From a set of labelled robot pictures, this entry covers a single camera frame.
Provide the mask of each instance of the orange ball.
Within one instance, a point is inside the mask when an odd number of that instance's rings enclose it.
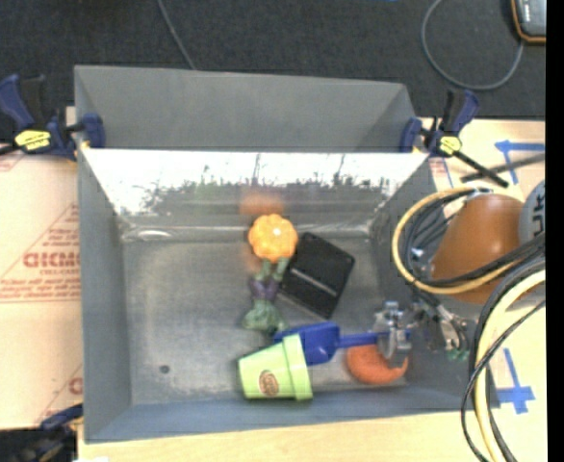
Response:
[[[291,258],[299,240],[293,224],[279,214],[258,217],[247,238],[256,256],[274,264],[280,258]]]

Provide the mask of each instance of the orange toy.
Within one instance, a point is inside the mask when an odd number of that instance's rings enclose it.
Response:
[[[278,214],[258,217],[247,238],[256,256],[273,264],[280,258],[291,258],[298,242],[297,232],[291,222]]]
[[[408,369],[408,358],[399,368],[390,368],[376,344],[350,347],[346,351],[346,366],[355,378],[371,385],[385,385],[401,378]]]

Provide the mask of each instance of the cardboard sheet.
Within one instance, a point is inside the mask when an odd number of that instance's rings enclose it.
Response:
[[[76,165],[0,158],[0,430],[81,401]]]

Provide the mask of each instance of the yellow cable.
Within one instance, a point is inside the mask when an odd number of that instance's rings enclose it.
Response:
[[[508,307],[521,295],[527,293],[538,284],[545,282],[545,279],[545,270],[538,270],[520,281],[502,296],[499,303],[497,303],[490,314],[489,319],[485,323],[485,328],[483,329],[483,333],[481,334],[476,350],[476,365],[494,342],[493,336],[495,335],[495,332],[500,333],[502,330],[506,329],[506,327],[502,327],[502,323],[505,320],[505,313]],[[477,376],[474,386],[474,410],[476,412],[481,436],[483,437],[487,450],[492,456],[492,460],[495,462],[505,462],[504,456],[500,452],[498,442],[494,437],[494,432],[492,431],[490,425],[489,408],[487,397],[485,396],[486,381],[486,372],[483,370],[483,372]]]
[[[417,214],[419,210],[422,209],[425,205],[433,202],[434,200],[445,198],[446,196],[449,196],[451,194],[467,192],[467,191],[468,191],[468,187],[458,187],[454,189],[445,190],[442,192],[433,193],[427,196],[426,198],[424,198],[423,200],[420,200],[415,205],[413,205],[408,211],[406,211],[406,213],[401,217],[401,219],[397,223],[392,238],[392,253],[393,253],[392,256],[394,259],[394,263],[396,264],[397,270],[404,277],[404,279],[406,279],[413,286],[417,287],[418,289],[421,289],[422,291],[426,291],[427,293],[433,293],[436,295],[457,295],[459,293],[465,293],[472,289],[478,288],[479,286],[482,286],[487,282],[490,282],[491,280],[495,279],[496,277],[498,277],[499,275],[509,270],[511,267],[513,267],[518,263],[517,261],[513,261],[506,265],[503,265],[498,269],[492,270],[491,272],[486,273],[476,279],[467,281],[464,284],[460,284],[458,286],[452,286],[452,287],[442,287],[442,288],[425,284],[424,282],[417,279],[417,277],[415,277],[403,265],[401,258],[399,256],[399,238],[401,236],[401,232],[403,228],[408,223],[408,220],[410,220],[411,217]]]

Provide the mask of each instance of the gray box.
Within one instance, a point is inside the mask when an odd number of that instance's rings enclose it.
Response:
[[[369,329],[384,299],[408,301],[391,234],[434,186],[424,158],[387,153],[412,115],[403,86],[122,67],[77,67],[75,81],[78,112],[100,113],[109,135],[79,158],[88,442],[460,407],[466,365],[420,337],[387,387],[355,381],[343,352],[310,369],[307,402],[248,401],[238,383],[237,360],[268,344],[239,326],[253,194],[275,195],[299,233],[355,257],[331,319],[343,333]],[[291,324],[319,320],[276,303]]]

